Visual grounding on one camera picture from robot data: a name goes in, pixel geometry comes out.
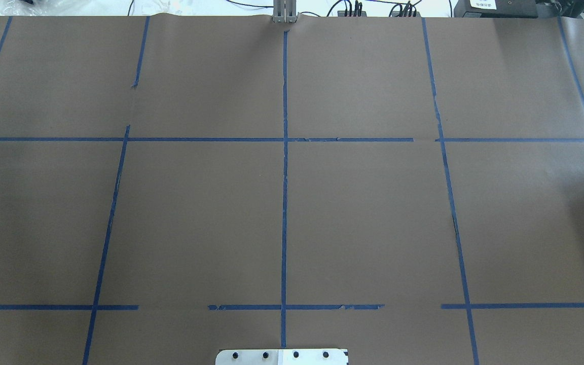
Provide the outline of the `black desktop box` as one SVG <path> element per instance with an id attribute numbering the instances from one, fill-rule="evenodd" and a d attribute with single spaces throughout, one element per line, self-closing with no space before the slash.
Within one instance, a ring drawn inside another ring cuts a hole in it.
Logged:
<path id="1" fill-rule="evenodd" d="M 536 1 L 458 1 L 455 18 L 538 18 Z"/>

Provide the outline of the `aluminium frame post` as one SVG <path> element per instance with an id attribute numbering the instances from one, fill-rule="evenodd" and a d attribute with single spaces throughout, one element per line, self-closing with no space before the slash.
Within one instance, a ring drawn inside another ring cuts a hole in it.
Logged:
<path id="1" fill-rule="evenodd" d="M 296 23 L 299 12 L 297 11 L 296 0 L 274 0 L 273 2 L 273 22 L 277 24 Z"/>

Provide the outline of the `white pedestal column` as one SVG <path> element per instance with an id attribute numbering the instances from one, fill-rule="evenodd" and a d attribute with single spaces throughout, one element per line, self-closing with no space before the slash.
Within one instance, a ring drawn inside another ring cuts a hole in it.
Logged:
<path id="1" fill-rule="evenodd" d="M 349 364 L 347 349 L 225 349 L 215 364 Z"/>

